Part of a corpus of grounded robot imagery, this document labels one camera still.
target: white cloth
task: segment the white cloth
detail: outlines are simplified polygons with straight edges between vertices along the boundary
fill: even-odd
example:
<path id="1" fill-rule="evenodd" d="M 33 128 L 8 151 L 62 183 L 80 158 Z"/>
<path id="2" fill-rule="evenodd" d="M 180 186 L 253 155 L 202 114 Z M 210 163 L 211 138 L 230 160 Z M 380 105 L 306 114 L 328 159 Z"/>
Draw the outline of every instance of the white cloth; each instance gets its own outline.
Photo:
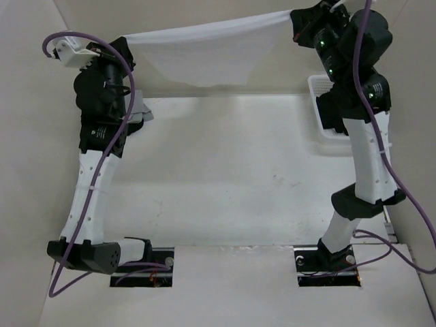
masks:
<path id="1" fill-rule="evenodd" d="M 273 49 L 290 12 L 124 37 L 171 80 L 198 87 L 246 84 L 251 71 Z"/>

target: purple cable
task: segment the purple cable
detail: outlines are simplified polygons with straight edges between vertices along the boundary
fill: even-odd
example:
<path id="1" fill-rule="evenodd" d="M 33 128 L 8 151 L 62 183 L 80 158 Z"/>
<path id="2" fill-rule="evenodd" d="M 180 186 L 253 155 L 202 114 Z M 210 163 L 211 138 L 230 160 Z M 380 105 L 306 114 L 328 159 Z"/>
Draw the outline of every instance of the purple cable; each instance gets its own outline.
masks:
<path id="1" fill-rule="evenodd" d="M 358 233 L 358 232 L 361 232 L 361 233 L 367 233 L 367 234 L 372 234 L 371 232 L 366 232 L 366 231 L 364 231 L 364 230 L 355 230 L 354 231 L 354 233 Z M 382 241 L 385 241 L 382 237 L 380 237 L 380 236 L 378 236 L 378 235 L 375 235 L 376 236 L 376 238 L 381 238 L 382 239 Z M 353 237 L 354 238 L 373 238 L 372 236 L 357 236 L 357 235 L 355 235 L 355 234 L 353 234 Z M 388 252 L 386 252 L 385 254 L 383 254 L 383 255 L 381 255 L 381 256 L 379 256 L 379 257 L 377 257 L 377 258 L 375 258 L 375 259 L 371 259 L 371 260 L 368 260 L 368 261 L 364 261 L 364 262 L 361 262 L 361 263 L 359 263 L 359 264 L 353 264 L 353 265 L 351 265 L 351 266 L 349 266 L 349 267 L 347 267 L 347 268 L 345 268 L 345 269 L 341 269 L 341 270 L 339 270 L 339 271 L 335 271 L 335 272 L 327 272 L 326 274 L 322 274 L 322 275 L 313 275 L 313 276 L 311 276 L 311 278 L 322 278 L 322 277 L 333 277 L 333 276 L 336 276 L 337 274 L 339 274 L 339 273 L 344 273 L 344 272 L 346 272 L 346 271 L 350 271 L 350 270 L 354 270 L 354 269 L 356 269 L 357 267 L 360 267 L 360 266 L 365 266 L 365 265 L 367 265 L 367 264 L 372 264 L 372 263 L 374 263 L 374 262 L 377 262 L 377 261 L 379 261 L 379 260 L 381 260 L 381 259 L 384 259 L 384 258 L 386 258 L 388 255 L 390 255 L 391 254 L 391 252 L 392 252 L 392 248 L 391 247 L 389 247 L 389 250 L 388 250 Z"/>
<path id="2" fill-rule="evenodd" d="M 98 174 L 103 166 L 103 162 L 104 162 L 105 158 L 108 156 L 110 150 L 112 149 L 112 147 L 114 146 L 114 144 L 116 142 L 116 139 L 121 135 L 121 133 L 123 132 L 123 130 L 125 129 L 125 127 L 127 125 L 127 121 L 129 119 L 131 111 L 133 109 L 134 99 L 135 99 L 135 81 L 134 81 L 134 77 L 131 73 L 129 64 L 126 62 L 126 60 L 123 58 L 123 56 L 121 56 L 121 54 L 119 54 L 119 52 L 115 50 L 114 47 L 112 47 L 110 44 L 103 41 L 102 39 L 95 37 L 95 36 L 92 36 L 92 35 L 89 35 L 89 34 L 86 34 L 86 33 L 73 32 L 73 31 L 64 31 L 64 32 L 53 33 L 53 34 L 49 35 L 48 37 L 46 37 L 46 39 L 42 42 L 42 52 L 48 58 L 52 58 L 52 55 L 47 51 L 48 43 L 50 43 L 50 41 L 52 41 L 53 39 L 56 39 L 58 37 L 64 37 L 64 36 L 73 36 L 73 37 L 81 37 L 84 39 L 88 39 L 88 40 L 91 40 L 93 42 L 97 42 L 97 43 L 101 44 L 102 46 L 104 46 L 106 49 L 108 49 L 121 62 L 121 65 L 123 66 L 124 70 L 127 72 L 127 77 L 129 78 L 129 81 L 130 81 L 131 95 L 130 95 L 130 102 L 129 102 L 129 106 L 127 108 L 125 117 L 124 117 L 123 121 L 121 122 L 120 127 L 116 131 L 113 139 L 111 139 L 111 141 L 109 142 L 108 147 L 104 150 L 102 157 L 100 158 L 100 160 L 97 164 L 97 167 L 94 171 L 94 175 L 93 175 L 93 178 L 92 178 L 91 184 L 90 184 L 90 189 L 88 191 L 87 198 L 84 202 L 84 206 L 82 209 L 82 213 L 80 214 L 80 218 L 78 220 L 77 227 L 74 230 L 74 233 L 73 233 L 73 236 L 71 237 L 71 240 L 69 240 L 67 249 L 65 250 L 63 257 L 62 257 L 61 261 L 59 262 L 59 267 L 56 270 L 56 273 L 54 274 L 52 283 L 50 285 L 50 289 L 48 290 L 48 296 L 51 298 L 58 296 L 60 293 L 65 291 L 68 287 L 70 287 L 71 285 L 75 284 L 76 282 L 78 282 L 82 278 L 91 274 L 89 272 L 88 273 L 86 272 L 85 274 L 80 275 L 78 278 L 69 282 L 67 285 L 63 286 L 60 290 L 55 291 L 56 284 L 59 281 L 59 277 L 61 276 L 61 272 L 67 263 L 68 255 L 72 250 L 72 247 L 74 245 L 74 241 L 76 240 L 77 235 L 79 234 L 80 228 L 82 227 L 84 218 L 85 218 L 86 213 L 88 211 L 89 203 L 91 201 L 91 196 L 93 194 L 93 186 L 95 186 L 95 183 L 97 182 L 97 177 L 98 177 Z"/>
<path id="3" fill-rule="evenodd" d="M 375 118 L 373 109 L 363 93 L 362 85 L 360 85 L 360 79 L 359 79 L 360 49 L 362 48 L 362 41 L 363 41 L 364 32 L 367 29 L 369 13 L 371 12 L 371 3 L 372 3 L 372 0 L 366 0 L 366 2 L 365 2 L 363 19 L 362 19 L 362 22 L 360 23 L 359 31 L 358 31 L 357 38 L 356 38 L 356 45 L 354 46 L 354 56 L 353 56 L 354 85 L 356 87 L 357 93 L 359 94 L 360 100 L 362 101 L 365 109 L 368 112 L 368 115 L 371 118 L 371 124 L 374 128 L 375 137 L 377 138 L 377 144 L 379 146 L 381 159 L 383 160 L 383 163 L 384 163 L 386 169 L 389 171 L 389 174 L 393 177 L 395 183 L 397 183 L 397 185 L 400 187 L 400 189 L 403 190 L 403 192 L 405 193 L 407 198 L 410 200 L 410 202 L 415 206 L 416 210 L 418 210 L 419 214 L 421 215 L 422 219 L 424 220 L 425 224 L 427 225 L 427 228 L 430 231 L 431 238 L 433 239 L 433 244 L 435 245 L 435 248 L 436 248 L 436 230 L 433 227 L 431 220 L 429 219 L 429 216 L 427 216 L 427 214 L 425 213 L 424 209 L 421 207 L 419 202 L 414 198 L 414 196 L 411 194 L 411 192 L 406 188 L 404 183 L 401 181 L 401 179 L 398 177 L 398 175 L 396 174 L 396 172 L 394 171 L 394 169 L 390 165 L 388 157 L 386 156 L 386 153 L 385 153 L 385 147 L 384 147 L 384 143 L 383 143 L 382 133 L 380 132 L 380 128 L 379 128 L 379 125 L 377 124 L 377 120 Z M 428 275 L 436 274 L 436 267 L 434 267 L 434 269 L 431 269 L 431 270 L 419 267 L 417 264 L 414 264 L 412 261 L 410 261 L 405 255 L 403 255 L 396 247 L 394 247 L 390 243 L 389 240 L 386 240 L 385 238 L 382 238 L 382 237 L 380 237 L 372 232 L 369 232 L 367 230 L 355 230 L 355 233 L 366 234 L 366 236 L 356 236 L 354 234 L 353 235 L 354 238 L 375 238 L 377 240 L 380 240 L 381 242 L 383 242 L 384 244 L 386 244 L 389 247 L 389 251 L 386 252 L 385 254 L 381 255 L 378 258 L 375 258 L 375 259 L 372 259 L 372 260 L 369 260 L 366 262 L 362 262 L 360 264 L 354 264 L 353 266 L 347 267 L 346 269 L 343 269 L 343 270 L 340 270 L 337 272 L 316 275 L 316 276 L 313 276 L 313 278 L 330 277 L 330 276 L 337 275 L 341 272 L 343 273 L 345 271 L 353 270 L 359 266 L 364 266 L 366 264 L 374 263 L 376 261 L 384 259 L 392 251 L 394 251 L 401 259 L 403 259 L 407 264 L 409 264 L 412 268 L 416 269 L 417 271 L 424 273 L 424 274 L 428 274 Z"/>

